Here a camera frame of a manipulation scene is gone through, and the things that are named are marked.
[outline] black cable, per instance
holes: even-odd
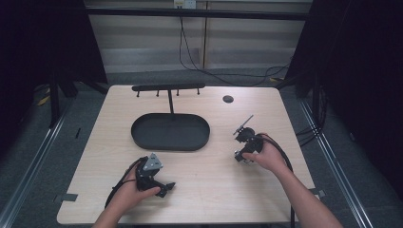
[[[122,183],[127,183],[127,182],[131,182],[131,181],[136,181],[135,179],[133,179],[133,180],[125,180],[125,181],[122,181]]]
[[[112,187],[112,191],[109,193],[109,196],[106,199],[105,208],[109,205],[110,201],[112,200],[113,196],[115,196],[115,194],[119,190],[119,188],[126,183],[126,181],[124,181],[124,180],[125,180],[125,177],[127,176],[127,174],[131,171],[131,169],[136,164],[140,163],[142,160],[144,160],[144,158],[139,158],[138,160],[136,160],[135,162],[130,164],[130,166],[128,167],[128,169],[126,169],[124,175],[119,180],[119,182],[114,187]]]
[[[212,76],[212,77],[214,77],[214,78],[220,80],[221,82],[226,83],[226,84],[229,84],[229,85],[231,85],[231,86],[258,86],[258,85],[264,83],[264,82],[266,81],[266,79],[267,79],[269,76],[273,76],[273,75],[276,75],[276,74],[280,73],[280,72],[283,71],[285,68],[288,68],[288,66],[290,65],[290,64],[287,64],[286,66],[272,66],[272,67],[269,67],[269,68],[267,68],[265,74],[262,75],[262,76],[261,76],[261,75],[248,75],[248,74],[227,74],[227,73],[216,73],[216,74],[213,74],[213,73],[210,73],[210,72],[208,72],[208,71],[206,71],[206,70],[199,69],[199,68],[195,65],[195,63],[194,63],[194,61],[193,61],[193,58],[192,58],[192,56],[191,56],[191,54],[190,54],[189,45],[188,45],[188,43],[187,43],[186,34],[185,34],[184,28],[183,28],[183,19],[182,19],[181,17],[180,17],[180,21],[181,21],[181,41],[180,41],[180,48],[179,48],[180,62],[181,62],[181,65],[182,65],[184,68],[188,69],[188,70],[198,71],[198,72],[200,72],[200,73],[203,73],[203,74]],[[186,44],[187,54],[188,54],[188,56],[189,56],[189,59],[190,59],[190,62],[192,63],[193,68],[190,68],[190,67],[186,66],[186,65],[183,63],[183,61],[182,61],[182,38],[183,38],[183,40],[184,40],[184,42],[185,42],[185,44]],[[273,68],[277,68],[277,67],[279,67],[279,70],[278,70],[278,71],[276,71],[276,72],[274,72],[274,73],[271,73],[271,74],[268,74],[269,70],[271,70],[271,69],[273,69]],[[224,76],[224,75],[225,75],[225,76],[255,77],[255,78],[262,78],[262,80],[258,81],[257,83],[251,84],[251,85],[236,85],[236,84],[233,84],[233,83],[228,82],[228,81],[226,81],[226,80],[223,80],[222,78],[219,77],[219,75],[220,75],[220,76]]]
[[[320,89],[319,91],[319,99],[320,99],[320,115],[319,115],[319,120],[318,123],[315,127],[313,125],[310,125],[303,130],[299,131],[296,135],[301,136],[301,135],[306,135],[306,134],[313,134],[309,137],[306,137],[302,140],[299,140],[299,146],[302,147],[308,143],[310,143],[314,138],[317,137],[317,135],[322,131],[325,121],[326,121],[326,114],[327,114],[327,104],[328,104],[328,97],[324,93],[323,88]]]
[[[287,164],[287,167],[291,170],[291,172],[293,172],[294,173],[294,170],[293,170],[293,166],[291,165],[291,163],[290,163],[290,159],[288,159],[288,156],[287,156],[287,154],[285,154],[285,152],[284,152],[284,150],[282,150],[282,148],[278,145],[278,143],[276,142],[276,141],[274,141],[272,138],[270,138],[270,140],[269,139],[267,139],[267,138],[264,138],[264,137],[262,137],[262,136],[254,136],[254,137],[252,137],[252,138],[255,138],[255,139],[260,139],[260,140],[264,140],[264,141],[266,141],[266,142],[268,142],[268,143],[270,143],[270,144],[272,144],[277,150],[278,150],[278,152],[280,153],[280,155],[284,158],[284,160],[285,160],[285,163]],[[296,212],[294,211],[294,208],[293,208],[293,206],[291,206],[291,212],[290,212],[290,222],[291,222],[291,228],[295,228],[296,227]]]

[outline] black rod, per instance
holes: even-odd
[[[174,103],[172,102],[172,92],[168,89],[169,109],[171,110],[172,119],[175,119]]]
[[[120,7],[87,6],[80,8],[35,7],[46,12],[86,13],[91,15],[123,15],[123,16],[168,16],[168,17],[206,17],[206,18],[240,18],[306,21],[311,18],[309,13],[295,12],[264,12],[214,9],[137,9]]]

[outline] human hand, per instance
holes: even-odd
[[[273,140],[266,133],[259,133],[259,135],[269,141]],[[284,158],[279,151],[265,140],[263,140],[263,148],[260,153],[243,153],[242,156],[247,160],[258,163],[261,167],[272,172],[279,168],[287,167]]]
[[[145,191],[139,191],[137,189],[135,174],[137,166],[138,165],[132,167],[131,170],[127,173],[126,177],[123,180],[124,184],[115,193],[107,208],[114,207],[116,209],[119,209],[119,211],[121,211],[121,213],[123,214],[130,208],[136,206],[140,201],[155,196],[161,191],[160,187],[154,187]]]
[[[101,213],[92,227],[115,227],[121,216],[140,201],[152,197],[161,191],[160,187],[150,188],[145,191],[137,189],[136,171],[137,165],[132,167],[123,180],[123,185],[110,200],[106,209]]]

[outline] electrical outlet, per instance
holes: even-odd
[[[184,9],[184,0],[174,0],[174,9]]]
[[[196,9],[196,0],[184,0],[184,8],[185,9]]]

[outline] black oval tray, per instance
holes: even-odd
[[[131,136],[143,149],[193,151],[207,144],[210,126],[198,115],[148,113],[133,123]]]

